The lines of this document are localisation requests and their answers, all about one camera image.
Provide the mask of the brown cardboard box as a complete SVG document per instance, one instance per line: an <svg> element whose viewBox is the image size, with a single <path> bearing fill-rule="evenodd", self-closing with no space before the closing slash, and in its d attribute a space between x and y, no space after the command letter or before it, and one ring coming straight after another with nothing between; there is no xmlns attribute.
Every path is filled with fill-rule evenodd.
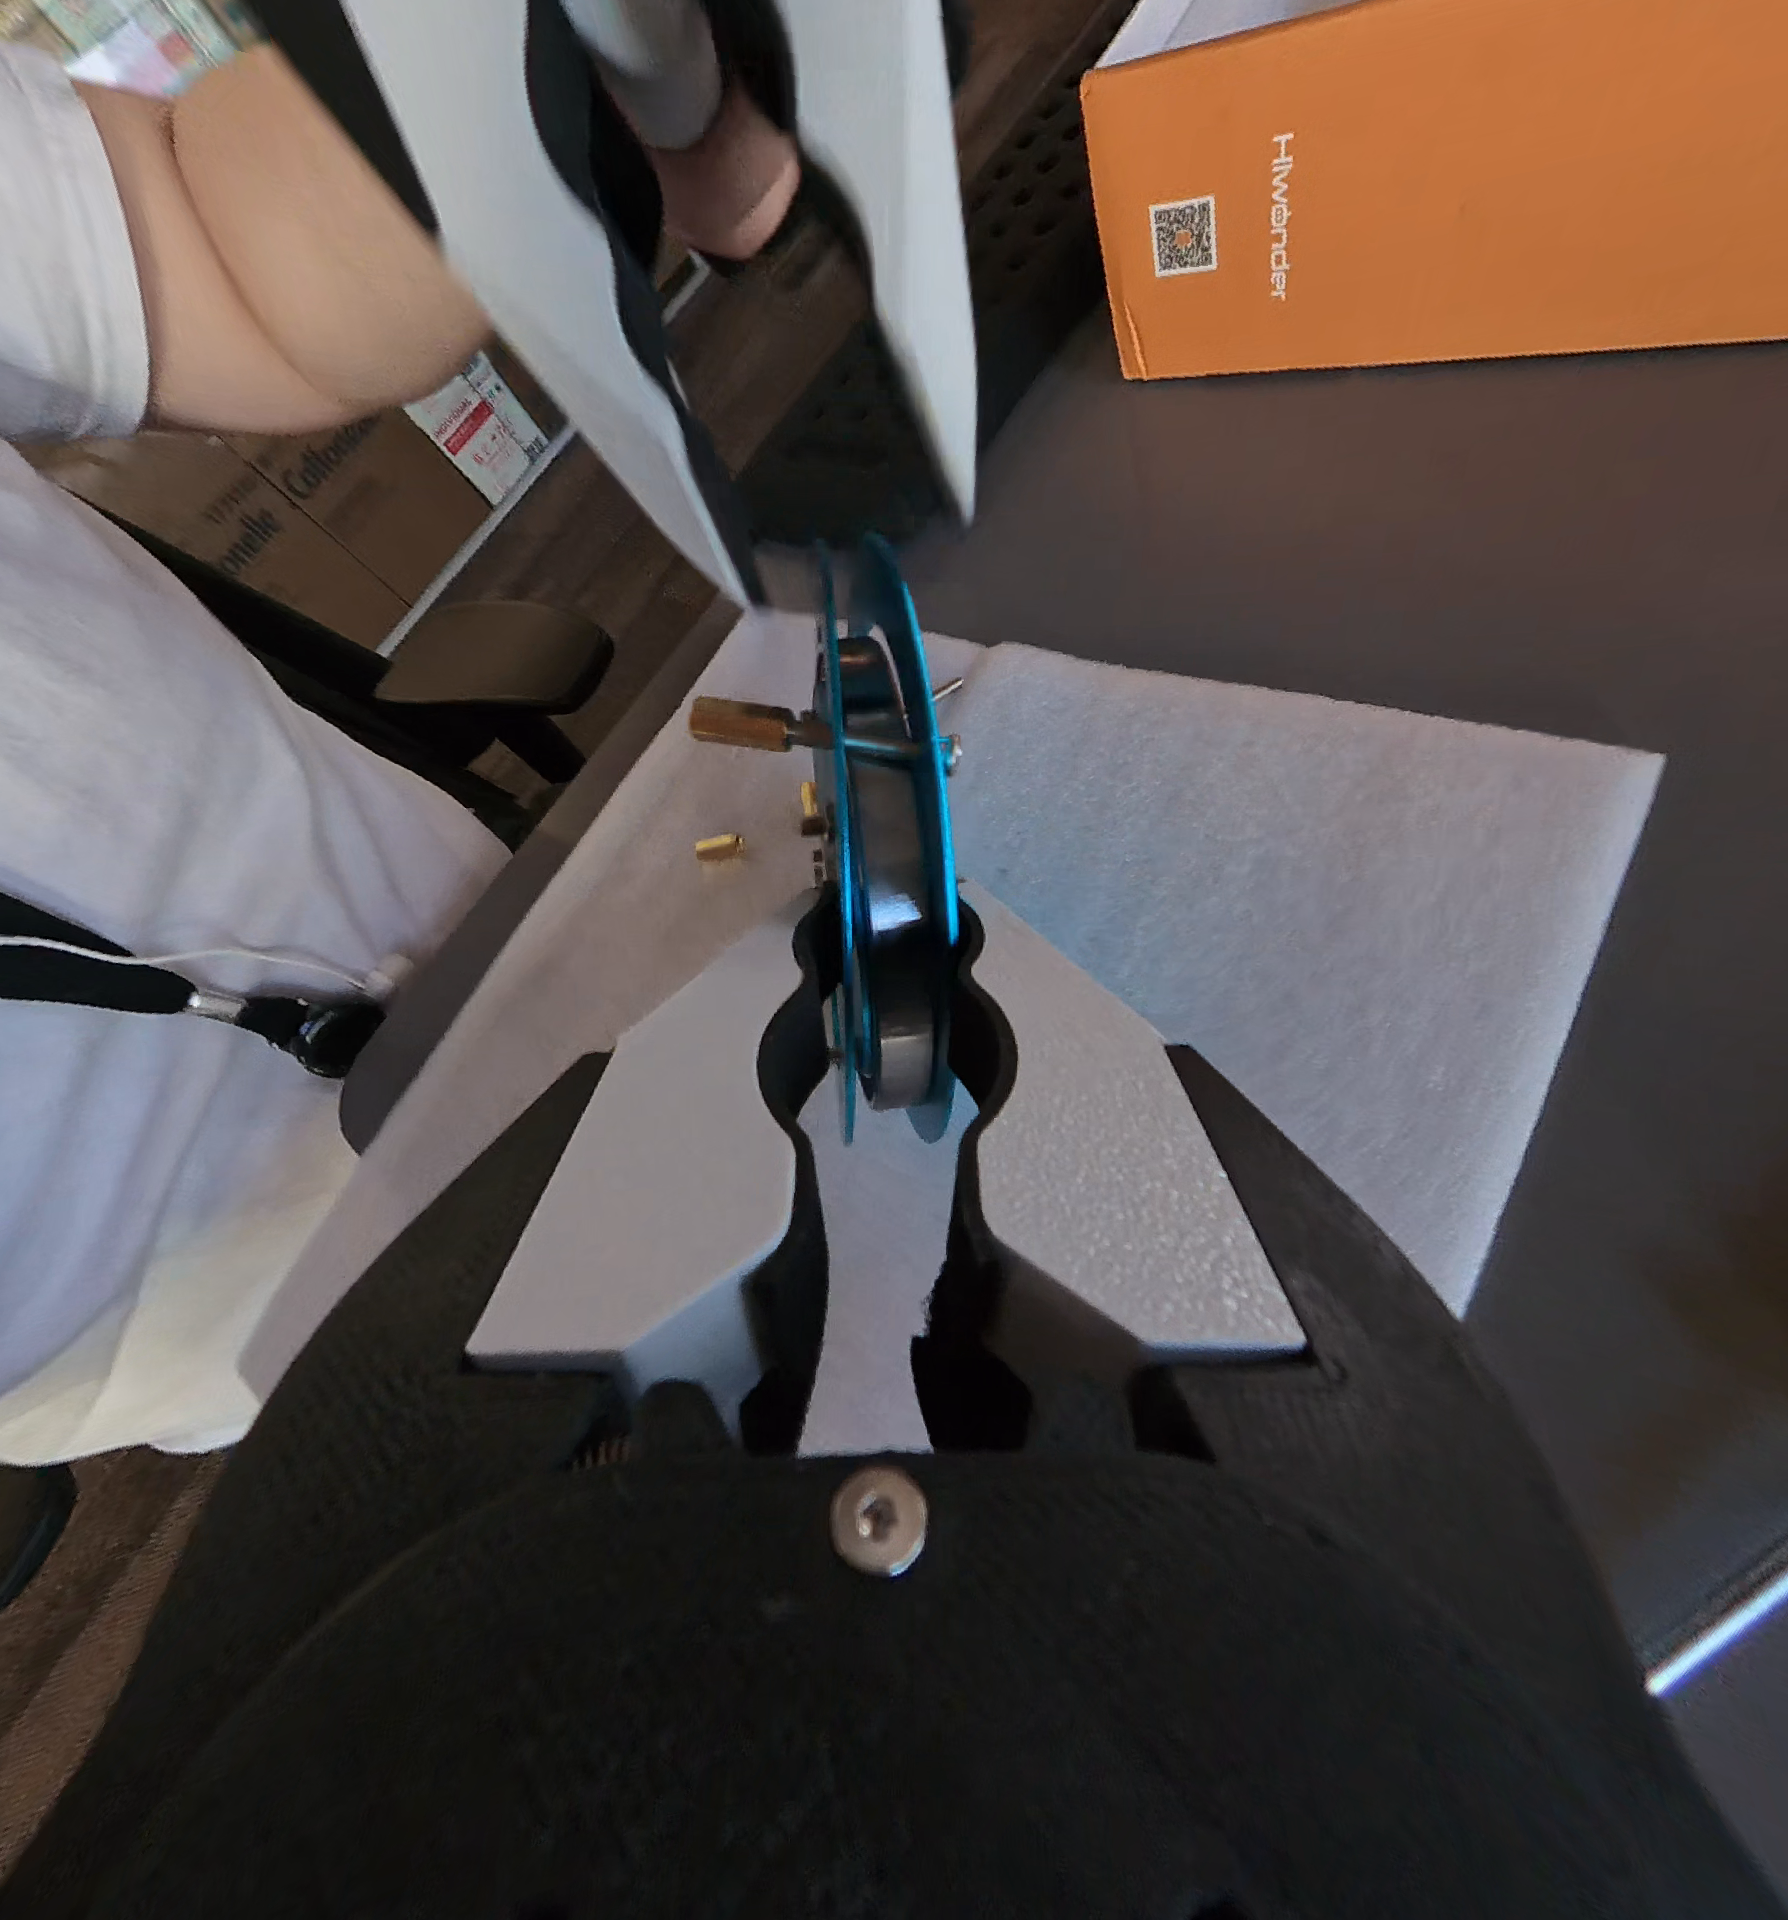
<svg viewBox="0 0 1788 1920"><path fill-rule="evenodd" d="M508 355L489 357L559 452L559 408ZM92 508L374 651L504 510L402 408L293 439L159 432L25 458Z"/></svg>

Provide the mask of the white red-label carton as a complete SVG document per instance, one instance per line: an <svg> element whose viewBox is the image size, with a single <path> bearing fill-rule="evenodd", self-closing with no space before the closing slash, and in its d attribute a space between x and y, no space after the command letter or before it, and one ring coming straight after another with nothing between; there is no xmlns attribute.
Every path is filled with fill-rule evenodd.
<svg viewBox="0 0 1788 1920"><path fill-rule="evenodd" d="M402 413L467 478L491 510L523 491L553 454L553 435L483 350Z"/></svg>

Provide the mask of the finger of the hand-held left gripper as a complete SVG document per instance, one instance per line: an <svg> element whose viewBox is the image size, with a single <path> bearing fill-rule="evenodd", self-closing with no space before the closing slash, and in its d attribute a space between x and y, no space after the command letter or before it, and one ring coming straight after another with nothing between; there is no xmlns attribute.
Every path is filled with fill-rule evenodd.
<svg viewBox="0 0 1788 1920"><path fill-rule="evenodd" d="M573 435L726 598L760 598L733 485L679 392L651 277L603 209L592 73L521 3L358 3L380 85L455 277Z"/></svg>
<svg viewBox="0 0 1788 1920"><path fill-rule="evenodd" d="M978 352L955 90L965 5L777 5L812 210L873 315L763 446L764 519L971 519Z"/></svg>

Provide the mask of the blue metal turntable assembly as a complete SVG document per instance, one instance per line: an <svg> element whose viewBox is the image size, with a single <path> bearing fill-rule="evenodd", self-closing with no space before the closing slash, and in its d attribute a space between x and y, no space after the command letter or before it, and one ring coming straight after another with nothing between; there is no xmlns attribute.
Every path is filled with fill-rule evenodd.
<svg viewBox="0 0 1788 1920"><path fill-rule="evenodd" d="M878 535L845 570L821 558L812 720L836 734L947 735L897 550ZM860 1108L905 1114L937 1142L955 1105L952 974L960 882L950 782L932 767L812 755L826 809L825 895L834 909L826 1043L841 1133Z"/></svg>

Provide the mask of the person's left forearm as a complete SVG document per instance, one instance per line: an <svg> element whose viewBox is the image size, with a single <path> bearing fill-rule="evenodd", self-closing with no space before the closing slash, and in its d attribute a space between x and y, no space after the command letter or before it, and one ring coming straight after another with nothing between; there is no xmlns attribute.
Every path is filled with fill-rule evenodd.
<svg viewBox="0 0 1788 1920"><path fill-rule="evenodd" d="M425 400L495 329L275 46L157 102L74 85L135 247L154 429L305 437Z"/></svg>

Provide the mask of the orange cardboard box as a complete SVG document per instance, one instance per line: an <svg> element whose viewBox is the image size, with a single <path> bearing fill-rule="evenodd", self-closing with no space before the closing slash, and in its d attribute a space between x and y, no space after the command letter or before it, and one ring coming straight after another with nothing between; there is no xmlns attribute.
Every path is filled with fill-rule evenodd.
<svg viewBox="0 0 1788 1920"><path fill-rule="evenodd" d="M1137 5L1079 105L1126 377L1788 343L1788 3Z"/></svg>

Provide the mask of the black perforated panel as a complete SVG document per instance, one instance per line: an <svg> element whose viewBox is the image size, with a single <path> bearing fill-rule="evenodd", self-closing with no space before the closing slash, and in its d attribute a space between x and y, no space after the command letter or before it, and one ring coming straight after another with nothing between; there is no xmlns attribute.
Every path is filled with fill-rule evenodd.
<svg viewBox="0 0 1788 1920"><path fill-rule="evenodd" d="M1103 301L1079 76L1052 83L965 191L978 448Z"/></svg>

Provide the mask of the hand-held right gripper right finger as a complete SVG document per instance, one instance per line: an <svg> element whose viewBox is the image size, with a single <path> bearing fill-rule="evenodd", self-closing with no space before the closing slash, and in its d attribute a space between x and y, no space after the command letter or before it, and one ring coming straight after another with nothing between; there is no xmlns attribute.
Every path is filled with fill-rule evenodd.
<svg viewBox="0 0 1788 1920"><path fill-rule="evenodd" d="M948 1064L968 1105L912 1372L936 1453L1050 1428L1212 1453L1183 1371L1302 1363L1307 1333L1165 1036L962 888Z"/></svg>

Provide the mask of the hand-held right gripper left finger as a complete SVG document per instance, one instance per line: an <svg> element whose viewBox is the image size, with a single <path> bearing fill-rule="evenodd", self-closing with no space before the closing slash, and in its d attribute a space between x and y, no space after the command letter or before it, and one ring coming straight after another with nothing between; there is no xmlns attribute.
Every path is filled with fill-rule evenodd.
<svg viewBox="0 0 1788 1920"><path fill-rule="evenodd" d="M826 1335L801 1114L832 1071L832 922L804 893L618 1038L468 1364L603 1377L625 1405L688 1382L743 1446L800 1444Z"/></svg>

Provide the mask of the long metal screw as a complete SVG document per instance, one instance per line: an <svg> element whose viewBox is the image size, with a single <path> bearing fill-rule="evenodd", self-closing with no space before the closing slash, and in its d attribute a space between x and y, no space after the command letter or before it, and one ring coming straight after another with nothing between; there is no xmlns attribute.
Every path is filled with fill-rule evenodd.
<svg viewBox="0 0 1788 1920"><path fill-rule="evenodd" d="M812 755L832 755L860 758L872 765L891 767L932 767L952 779L962 758L960 735L937 735L932 741L875 737L862 734L836 734L817 720L793 721L785 732L783 752L807 750Z"/></svg>

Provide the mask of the white foam sheet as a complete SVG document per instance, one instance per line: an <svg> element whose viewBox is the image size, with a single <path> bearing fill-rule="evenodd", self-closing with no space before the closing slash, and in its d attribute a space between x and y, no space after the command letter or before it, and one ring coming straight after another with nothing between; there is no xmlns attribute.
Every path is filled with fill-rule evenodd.
<svg viewBox="0 0 1788 1920"><path fill-rule="evenodd" d="M1180 1055L1196 1052L1467 1309L1659 784L1539 734L947 641L962 886L981 886ZM653 735L545 878L249 1338L267 1399L318 1325L498 1130L814 891L806 755ZM737 861L697 861L721 830ZM838 1173L807 1105L826 1242L902 1309L944 1261L955 1142L868 1124Z"/></svg>

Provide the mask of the person's left hand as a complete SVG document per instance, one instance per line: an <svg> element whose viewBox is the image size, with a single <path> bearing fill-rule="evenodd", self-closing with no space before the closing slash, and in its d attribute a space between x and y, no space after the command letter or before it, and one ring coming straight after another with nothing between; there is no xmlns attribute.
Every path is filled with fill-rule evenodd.
<svg viewBox="0 0 1788 1920"><path fill-rule="evenodd" d="M704 134L684 148L651 148L672 238L710 262L740 269L782 234L801 184L801 154L752 102L726 79Z"/></svg>

